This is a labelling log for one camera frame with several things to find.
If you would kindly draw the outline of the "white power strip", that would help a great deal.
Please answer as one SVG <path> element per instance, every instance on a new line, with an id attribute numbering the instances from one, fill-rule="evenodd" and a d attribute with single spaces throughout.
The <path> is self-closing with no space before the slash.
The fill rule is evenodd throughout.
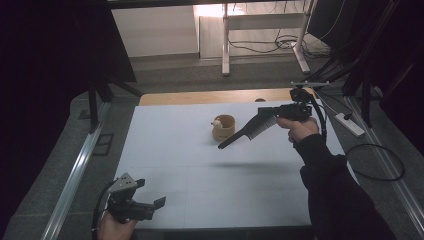
<path id="1" fill-rule="evenodd" d="M 347 130 L 349 130 L 354 136 L 360 137 L 365 134 L 365 131 L 350 118 L 347 118 L 345 114 L 339 113 L 335 116 L 335 119 L 340 124 L 342 124 Z"/>

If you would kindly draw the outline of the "black tripod stand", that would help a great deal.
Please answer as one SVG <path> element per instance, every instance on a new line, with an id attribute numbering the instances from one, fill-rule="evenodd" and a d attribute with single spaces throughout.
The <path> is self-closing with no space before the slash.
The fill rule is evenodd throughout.
<path id="1" fill-rule="evenodd" d="M 381 103 L 392 99 L 412 69 L 424 65 L 424 0 L 365 0 L 359 33 L 347 44 L 331 48 L 342 63 L 334 81 L 346 75 L 342 93 L 361 93 L 361 115 L 370 121 L 371 88 L 382 90 Z"/>

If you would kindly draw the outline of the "black metal stand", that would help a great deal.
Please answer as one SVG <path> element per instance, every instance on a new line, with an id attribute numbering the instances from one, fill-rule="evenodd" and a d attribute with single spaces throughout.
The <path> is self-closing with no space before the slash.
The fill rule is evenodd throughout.
<path id="1" fill-rule="evenodd" d="M 103 103 L 111 103 L 113 100 L 113 93 L 109 86 L 113 84 L 130 94 L 141 97 L 143 93 L 140 90 L 130 86 L 128 83 L 122 82 L 117 78 L 105 76 L 103 80 L 92 80 L 88 83 L 88 99 L 89 99 L 89 116 L 90 116 L 90 131 L 94 133 L 100 125 L 98 114 L 97 97 L 100 97 Z"/>

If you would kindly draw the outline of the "wooden cup with animal figure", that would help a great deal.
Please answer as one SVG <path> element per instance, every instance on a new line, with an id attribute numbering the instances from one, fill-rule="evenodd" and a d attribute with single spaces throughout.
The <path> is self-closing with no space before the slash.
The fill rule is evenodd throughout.
<path id="1" fill-rule="evenodd" d="M 222 142 L 235 133 L 235 118 L 231 115 L 218 115 L 211 125 L 212 136 L 216 141 Z"/>

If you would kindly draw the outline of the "aluminium rail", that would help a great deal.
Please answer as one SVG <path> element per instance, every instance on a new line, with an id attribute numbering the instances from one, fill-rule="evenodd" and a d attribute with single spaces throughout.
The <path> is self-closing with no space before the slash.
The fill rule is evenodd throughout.
<path id="1" fill-rule="evenodd" d="M 359 183 L 398 240 L 424 240 L 424 157 L 388 119 L 377 103 L 371 104 L 371 125 L 361 117 L 361 104 L 344 97 L 352 118 L 365 134 L 342 136 L 342 146 Z"/>
<path id="2" fill-rule="evenodd" d="M 99 112 L 97 114 L 98 123 L 95 125 L 94 129 L 89 132 L 82 145 L 40 240 L 57 240 L 84 175 L 85 169 L 91 158 L 96 142 L 103 129 L 109 108 L 110 103 L 100 104 Z"/>

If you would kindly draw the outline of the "wooden table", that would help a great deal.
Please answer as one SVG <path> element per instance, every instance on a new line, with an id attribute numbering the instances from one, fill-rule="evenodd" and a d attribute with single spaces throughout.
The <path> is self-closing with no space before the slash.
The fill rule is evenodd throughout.
<path id="1" fill-rule="evenodd" d="M 144 94 L 140 106 L 289 101 L 290 88 Z"/>

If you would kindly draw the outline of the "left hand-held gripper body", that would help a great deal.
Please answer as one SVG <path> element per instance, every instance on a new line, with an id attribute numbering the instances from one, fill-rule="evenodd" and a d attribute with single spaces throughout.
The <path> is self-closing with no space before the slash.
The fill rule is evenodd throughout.
<path id="1" fill-rule="evenodd" d="M 139 203 L 133 199 L 136 191 L 144 185 L 144 179 L 134 180 L 128 173 L 124 173 L 108 189 L 107 211 L 119 223 L 153 218 L 157 210 L 155 203 Z"/>

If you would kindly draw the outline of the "person's left hand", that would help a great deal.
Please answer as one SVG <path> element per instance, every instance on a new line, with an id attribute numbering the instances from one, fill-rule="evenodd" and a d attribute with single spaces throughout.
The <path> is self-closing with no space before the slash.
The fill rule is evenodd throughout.
<path id="1" fill-rule="evenodd" d="M 136 224 L 136 220 L 120 223 L 106 211 L 101 219 L 97 238 L 98 240 L 131 240 Z"/>

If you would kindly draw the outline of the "black curtain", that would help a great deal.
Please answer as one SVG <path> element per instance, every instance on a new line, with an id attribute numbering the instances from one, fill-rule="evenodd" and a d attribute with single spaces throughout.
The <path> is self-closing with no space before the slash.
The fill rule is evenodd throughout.
<path id="1" fill-rule="evenodd" d="M 107 0 L 0 0 L 0 237 L 70 114 L 134 72 Z"/>

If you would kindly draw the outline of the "black floor frame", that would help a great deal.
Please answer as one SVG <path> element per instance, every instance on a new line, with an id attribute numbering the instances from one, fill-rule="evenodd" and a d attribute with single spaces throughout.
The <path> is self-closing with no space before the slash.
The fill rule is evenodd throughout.
<path id="1" fill-rule="evenodd" d="M 114 139 L 113 133 L 100 134 L 92 152 L 93 156 L 107 156 Z"/>

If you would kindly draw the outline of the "white desk frame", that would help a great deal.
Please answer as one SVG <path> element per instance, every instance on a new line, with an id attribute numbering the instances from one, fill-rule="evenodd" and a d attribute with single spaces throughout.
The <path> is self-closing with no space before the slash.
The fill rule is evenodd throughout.
<path id="1" fill-rule="evenodd" d="M 303 13 L 256 14 L 256 15 L 228 15 L 228 4 L 223 4 L 223 49 L 222 75 L 230 74 L 229 33 L 233 30 L 263 30 L 263 29 L 295 29 L 299 34 L 295 43 L 290 45 L 297 62 L 304 74 L 311 72 L 305 60 L 301 46 L 306 34 L 309 19 L 312 15 L 315 0 L 310 0 Z"/>

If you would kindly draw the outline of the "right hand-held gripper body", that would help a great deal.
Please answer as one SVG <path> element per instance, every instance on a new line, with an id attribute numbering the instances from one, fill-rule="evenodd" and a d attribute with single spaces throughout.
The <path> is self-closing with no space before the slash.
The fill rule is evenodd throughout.
<path id="1" fill-rule="evenodd" d="M 275 116 L 292 121 L 304 121 L 312 115 L 312 110 L 315 110 L 318 119 L 323 122 L 325 117 L 315 97 L 308 92 L 308 89 L 314 90 L 316 87 L 324 87 L 327 86 L 327 83 L 292 82 L 291 85 L 292 89 L 289 93 L 292 103 L 277 107 Z"/>

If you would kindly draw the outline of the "black comb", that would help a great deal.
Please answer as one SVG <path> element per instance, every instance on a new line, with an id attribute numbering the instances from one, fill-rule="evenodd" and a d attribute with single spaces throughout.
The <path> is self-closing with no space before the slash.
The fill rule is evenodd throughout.
<path id="1" fill-rule="evenodd" d="M 218 145 L 219 149 L 224 149 L 242 136 L 247 136 L 253 140 L 256 136 L 276 124 L 275 116 L 272 114 L 256 114 L 244 127 L 234 133 Z"/>

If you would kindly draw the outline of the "person's right hand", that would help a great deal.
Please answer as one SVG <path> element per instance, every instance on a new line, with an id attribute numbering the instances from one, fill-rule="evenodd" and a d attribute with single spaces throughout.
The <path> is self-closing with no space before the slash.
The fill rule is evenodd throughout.
<path id="1" fill-rule="evenodd" d="M 288 130 L 288 140 L 291 143 L 300 143 L 304 138 L 319 133 L 317 121 L 313 117 L 309 117 L 304 121 L 277 118 L 276 123 L 281 128 Z"/>

